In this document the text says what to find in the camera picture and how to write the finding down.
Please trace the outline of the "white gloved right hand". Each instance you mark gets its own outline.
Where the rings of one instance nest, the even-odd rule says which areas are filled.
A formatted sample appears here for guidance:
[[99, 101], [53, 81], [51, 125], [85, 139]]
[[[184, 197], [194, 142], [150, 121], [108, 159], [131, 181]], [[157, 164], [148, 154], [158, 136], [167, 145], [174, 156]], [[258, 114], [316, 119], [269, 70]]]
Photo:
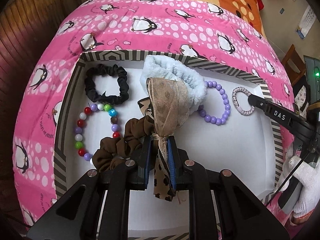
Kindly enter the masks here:
[[319, 202], [319, 155], [311, 153], [300, 163], [301, 157], [290, 145], [276, 185], [281, 192], [279, 207], [295, 220], [306, 220]]

